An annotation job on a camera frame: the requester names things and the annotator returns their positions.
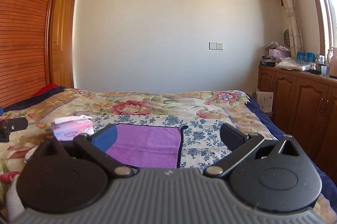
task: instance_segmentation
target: wooden cabinet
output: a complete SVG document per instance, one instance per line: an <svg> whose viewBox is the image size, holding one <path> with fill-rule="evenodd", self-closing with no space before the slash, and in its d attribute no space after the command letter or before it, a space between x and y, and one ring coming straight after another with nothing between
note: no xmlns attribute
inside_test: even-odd
<svg viewBox="0 0 337 224"><path fill-rule="evenodd" d="M272 92L274 75L274 71L259 69L257 87L261 92Z"/></svg>
<svg viewBox="0 0 337 224"><path fill-rule="evenodd" d="M319 137L312 150L314 162L337 183L337 87L329 86Z"/></svg>
<svg viewBox="0 0 337 224"><path fill-rule="evenodd" d="M337 80L260 66L258 88L274 92L275 125L337 184Z"/></svg>
<svg viewBox="0 0 337 224"><path fill-rule="evenodd" d="M323 119L329 86L298 78L288 133L293 135L307 154L316 140Z"/></svg>
<svg viewBox="0 0 337 224"><path fill-rule="evenodd" d="M296 76L276 71L273 80L273 122L283 132L288 133L290 115L295 96Z"/></svg>

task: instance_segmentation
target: gray ribbed surface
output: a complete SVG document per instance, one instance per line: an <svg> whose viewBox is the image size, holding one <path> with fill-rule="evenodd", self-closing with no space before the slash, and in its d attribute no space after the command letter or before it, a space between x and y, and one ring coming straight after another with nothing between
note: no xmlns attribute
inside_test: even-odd
<svg viewBox="0 0 337 224"><path fill-rule="evenodd" d="M15 224L324 223L310 211L282 217L254 211L239 203L223 180L206 178L198 169L167 171L142 169L132 178L115 180L98 202L75 213L47 215L27 209Z"/></svg>

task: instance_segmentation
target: wall socket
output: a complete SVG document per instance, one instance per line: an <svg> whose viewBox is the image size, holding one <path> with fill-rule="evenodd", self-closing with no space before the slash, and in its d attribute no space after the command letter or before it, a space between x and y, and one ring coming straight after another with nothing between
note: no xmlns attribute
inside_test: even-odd
<svg viewBox="0 0 337 224"><path fill-rule="evenodd" d="M210 42L210 50L223 50L223 43Z"/></svg>
<svg viewBox="0 0 337 224"><path fill-rule="evenodd" d="M223 43L216 43L216 49L217 50L223 50Z"/></svg>

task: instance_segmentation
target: plastic bag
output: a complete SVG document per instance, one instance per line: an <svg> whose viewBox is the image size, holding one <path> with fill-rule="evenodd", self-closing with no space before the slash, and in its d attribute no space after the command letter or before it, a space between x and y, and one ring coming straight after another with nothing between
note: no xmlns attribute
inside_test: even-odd
<svg viewBox="0 0 337 224"><path fill-rule="evenodd" d="M264 49L277 49L277 50L283 50L283 51L290 51L290 48L285 46L284 44L278 43L278 42L270 42L267 45L263 46Z"/></svg>
<svg viewBox="0 0 337 224"><path fill-rule="evenodd" d="M297 63L292 58L288 57L288 58L282 59L280 63L276 64L275 68L282 68L282 69L289 69L289 70L304 72L304 71L311 69L311 63L310 62Z"/></svg>

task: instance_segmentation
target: curtain tie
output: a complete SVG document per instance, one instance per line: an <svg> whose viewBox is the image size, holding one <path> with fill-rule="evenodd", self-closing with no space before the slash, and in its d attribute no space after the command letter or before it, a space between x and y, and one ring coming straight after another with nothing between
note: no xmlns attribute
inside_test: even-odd
<svg viewBox="0 0 337 224"><path fill-rule="evenodd" d="M295 12L289 12L289 13L287 14L287 17L291 17L291 16L294 16L294 17L297 18L297 14L296 14Z"/></svg>

